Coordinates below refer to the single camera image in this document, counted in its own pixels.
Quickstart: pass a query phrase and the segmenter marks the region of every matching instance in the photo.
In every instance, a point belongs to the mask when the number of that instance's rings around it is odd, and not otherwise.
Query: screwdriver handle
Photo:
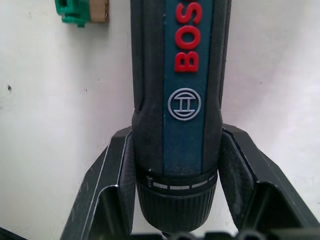
[[[229,0],[131,0],[137,165],[187,178],[217,167]]]

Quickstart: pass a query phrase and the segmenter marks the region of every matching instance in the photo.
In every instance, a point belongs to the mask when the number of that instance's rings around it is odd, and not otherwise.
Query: green object
[[[83,28],[91,22],[89,0],[55,0],[55,8],[63,23]]]

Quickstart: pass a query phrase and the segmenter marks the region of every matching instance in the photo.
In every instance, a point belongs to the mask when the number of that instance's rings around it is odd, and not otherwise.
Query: white wall
[[[129,0],[109,26],[0,0],[0,227],[59,239],[84,174],[134,110]],[[233,0],[224,122],[246,130],[320,220],[320,1]],[[219,185],[209,230],[234,233]],[[136,205],[135,232],[155,231]]]

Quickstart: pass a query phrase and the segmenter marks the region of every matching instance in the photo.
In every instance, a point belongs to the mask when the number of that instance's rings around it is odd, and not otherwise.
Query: cordless screwdriver
[[[130,0],[140,207],[166,233],[208,218],[217,183],[230,0]]]

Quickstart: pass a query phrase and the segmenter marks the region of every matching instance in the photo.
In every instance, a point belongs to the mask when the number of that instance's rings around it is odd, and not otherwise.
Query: circular logo
[[[171,94],[168,110],[172,117],[180,121],[189,121],[200,112],[201,98],[191,88],[180,88]]]

